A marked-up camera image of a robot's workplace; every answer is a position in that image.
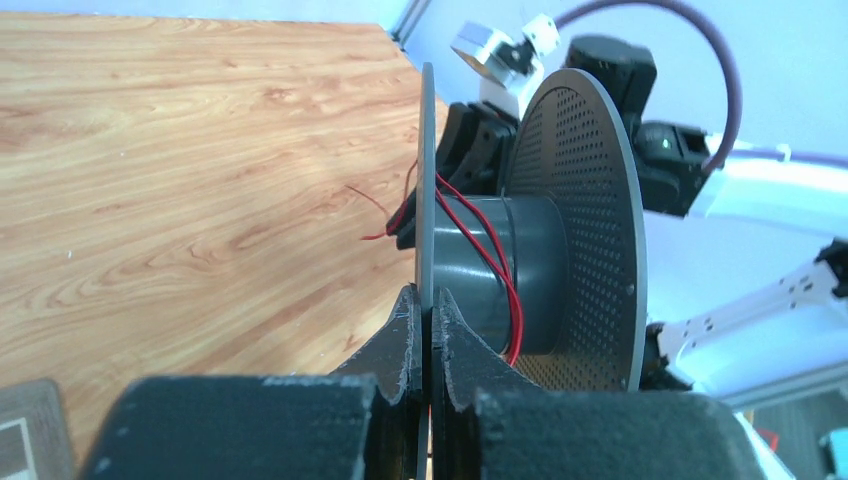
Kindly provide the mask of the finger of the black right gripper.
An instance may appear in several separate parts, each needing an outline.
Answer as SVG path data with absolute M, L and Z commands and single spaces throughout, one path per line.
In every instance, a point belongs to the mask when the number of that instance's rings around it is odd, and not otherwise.
M 386 222 L 386 236 L 394 240 L 398 251 L 415 247 L 415 215 L 416 188 L 413 187 Z

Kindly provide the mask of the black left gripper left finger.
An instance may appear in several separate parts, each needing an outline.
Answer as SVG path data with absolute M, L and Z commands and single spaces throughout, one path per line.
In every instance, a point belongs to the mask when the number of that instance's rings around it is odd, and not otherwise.
M 326 375 L 150 376 L 105 417 L 83 479 L 412 479 L 423 412 L 420 302 Z

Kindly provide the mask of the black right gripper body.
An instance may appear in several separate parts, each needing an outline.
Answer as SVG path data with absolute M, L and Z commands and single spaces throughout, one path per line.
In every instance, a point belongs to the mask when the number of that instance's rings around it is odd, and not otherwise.
M 496 196 L 517 134 L 517 120 L 488 102 L 449 106 L 436 150 L 438 174 L 463 195 Z

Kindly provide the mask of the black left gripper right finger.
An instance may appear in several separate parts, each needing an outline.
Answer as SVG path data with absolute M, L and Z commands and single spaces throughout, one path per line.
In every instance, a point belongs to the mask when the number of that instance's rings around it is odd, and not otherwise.
M 674 392 L 547 391 L 509 367 L 439 288 L 432 309 L 437 479 L 760 479 L 724 405 Z

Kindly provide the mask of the black cable spool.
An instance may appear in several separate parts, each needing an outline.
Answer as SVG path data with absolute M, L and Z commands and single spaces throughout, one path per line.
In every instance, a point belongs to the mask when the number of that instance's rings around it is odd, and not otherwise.
M 643 208 L 618 111 L 600 82 L 566 68 L 537 89 L 496 196 L 438 193 L 435 100 L 422 86 L 416 277 L 448 290 L 501 359 L 511 339 L 505 267 L 524 316 L 514 368 L 549 390 L 638 389 L 646 330 Z

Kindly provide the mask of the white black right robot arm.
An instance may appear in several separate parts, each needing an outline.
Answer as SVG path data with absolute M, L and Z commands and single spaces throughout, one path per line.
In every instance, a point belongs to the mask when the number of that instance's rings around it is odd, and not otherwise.
M 645 121 L 656 66 L 575 37 L 543 74 L 510 49 L 517 112 L 422 71 L 413 248 L 436 389 L 693 391 L 744 410 L 847 383 L 847 174 Z

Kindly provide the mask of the wooden chessboard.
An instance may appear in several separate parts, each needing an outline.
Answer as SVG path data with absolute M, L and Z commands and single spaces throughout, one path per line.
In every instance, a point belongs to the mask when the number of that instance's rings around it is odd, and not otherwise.
M 75 457 L 55 381 L 1 389 L 1 477 L 72 479 Z

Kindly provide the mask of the aluminium frame post right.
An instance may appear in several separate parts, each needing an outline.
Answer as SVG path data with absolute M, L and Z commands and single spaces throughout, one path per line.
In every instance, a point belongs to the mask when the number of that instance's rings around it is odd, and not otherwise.
M 430 4 L 431 0 L 408 0 L 403 3 L 403 9 L 388 30 L 391 40 L 401 51 L 406 50 L 408 40 L 424 17 Z

